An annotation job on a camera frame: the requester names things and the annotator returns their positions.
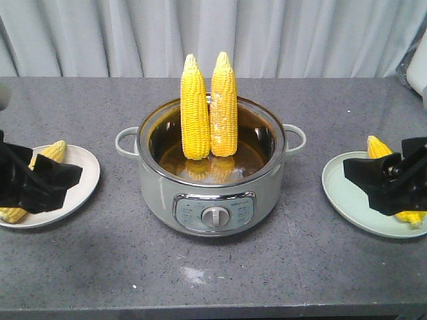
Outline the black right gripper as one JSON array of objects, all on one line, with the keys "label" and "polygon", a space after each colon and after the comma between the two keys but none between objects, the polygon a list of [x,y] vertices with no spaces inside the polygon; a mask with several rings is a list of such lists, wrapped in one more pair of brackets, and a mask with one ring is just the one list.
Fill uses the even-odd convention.
[{"label": "black right gripper", "polygon": [[401,153],[345,159],[343,166],[346,179],[368,190],[371,209],[387,216],[426,210],[425,137],[402,140]]}]

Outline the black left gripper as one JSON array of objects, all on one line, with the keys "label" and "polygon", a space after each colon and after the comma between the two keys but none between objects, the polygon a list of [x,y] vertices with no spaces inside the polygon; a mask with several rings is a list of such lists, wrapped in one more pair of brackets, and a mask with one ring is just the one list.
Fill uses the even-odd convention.
[{"label": "black left gripper", "polygon": [[29,173],[33,150],[4,142],[1,130],[1,207],[22,208],[29,213],[54,211],[63,207],[67,190],[80,182],[83,168],[59,163],[38,154],[33,172],[53,189],[42,189]]}]

